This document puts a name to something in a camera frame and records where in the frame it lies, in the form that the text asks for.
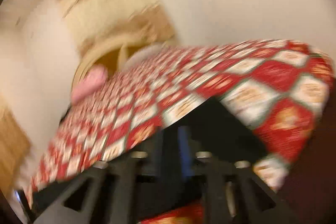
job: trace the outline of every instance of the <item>red and white quilt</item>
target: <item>red and white quilt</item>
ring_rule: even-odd
[[[156,126],[168,127],[214,95],[277,155],[275,165],[290,164],[322,114],[332,82],[328,56],[303,42],[163,48],[72,107],[31,179],[27,198],[31,203],[32,192],[48,183],[116,158]],[[263,178],[263,164],[255,171]]]

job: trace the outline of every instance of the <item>wooden surface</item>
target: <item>wooden surface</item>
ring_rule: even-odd
[[[278,194],[301,223],[336,223],[336,90],[321,121]]]

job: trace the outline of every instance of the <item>patterned fabric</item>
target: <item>patterned fabric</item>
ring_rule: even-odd
[[[27,197],[31,202],[32,191],[69,179],[97,160],[116,158],[151,136],[156,126],[170,126],[211,96],[218,96],[285,166],[297,158],[314,128],[332,79],[330,59],[297,41],[164,48],[115,74],[70,111]],[[264,174],[265,165],[259,163],[257,174]]]

